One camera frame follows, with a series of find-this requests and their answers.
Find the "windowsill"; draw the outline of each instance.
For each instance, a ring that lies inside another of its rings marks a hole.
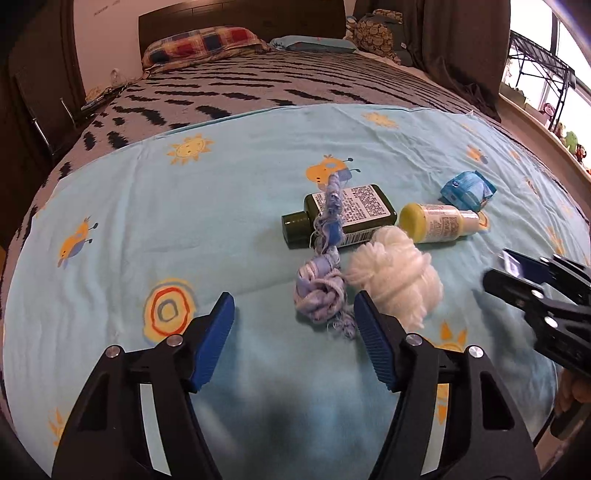
[[[542,123],[533,115],[530,115],[528,112],[523,110],[517,104],[513,103],[507,97],[499,94],[501,101],[505,101],[517,114],[521,115],[524,120],[533,124],[535,128],[537,128],[550,142],[552,142],[553,147],[557,150],[557,152],[562,155],[565,160],[568,159],[574,166],[576,166],[581,173],[585,175],[585,178],[591,183],[591,176],[587,173],[587,170],[572,156],[572,154],[568,151],[568,149],[563,145],[563,143],[558,139],[556,135],[550,132]]]
[[[589,173],[544,125],[506,97],[499,97],[502,125],[548,167],[591,219]]]

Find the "wall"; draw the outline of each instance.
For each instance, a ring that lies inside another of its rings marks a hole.
[[[344,0],[348,15],[355,0]],[[138,17],[179,0],[74,0],[74,34],[84,89],[106,87],[114,68],[128,79],[142,75]]]

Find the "blue yarn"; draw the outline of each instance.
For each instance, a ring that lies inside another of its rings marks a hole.
[[[317,255],[326,253],[329,247],[338,247],[345,239],[343,233],[343,192],[340,188],[339,175],[329,176],[324,194],[324,208],[322,213],[314,219],[316,231],[315,252]]]
[[[346,283],[340,271],[337,246],[343,233],[343,193],[338,174],[328,179],[322,213],[314,219],[316,256],[298,270],[295,281],[295,309],[314,323],[326,323],[349,339],[355,337],[353,310],[347,305]]]

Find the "metal handle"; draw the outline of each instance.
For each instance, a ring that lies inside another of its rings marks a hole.
[[[45,145],[47,145],[47,148],[49,150],[49,153],[50,154],[53,154],[53,148],[51,147],[51,144],[49,143],[49,140],[45,136],[45,133],[43,133],[43,130],[41,130],[41,127],[39,126],[39,123],[37,122],[37,117],[33,117],[33,125],[35,125],[35,128],[37,129],[37,131],[41,135],[41,138],[45,142]]]
[[[64,99],[62,97],[60,97],[60,102],[64,106],[64,108],[66,109],[66,112],[68,112],[68,115],[70,116],[70,120],[72,120],[72,125],[74,125],[74,127],[76,127],[76,121],[74,120],[74,117],[72,116],[72,112],[70,112],[70,109],[68,108],[68,106],[66,105],[66,103],[64,102]]]

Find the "plaid pillowcase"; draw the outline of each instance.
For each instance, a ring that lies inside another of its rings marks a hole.
[[[242,27],[210,27],[179,33],[152,43],[145,51],[144,70],[159,72],[192,63],[270,50],[265,41]]]

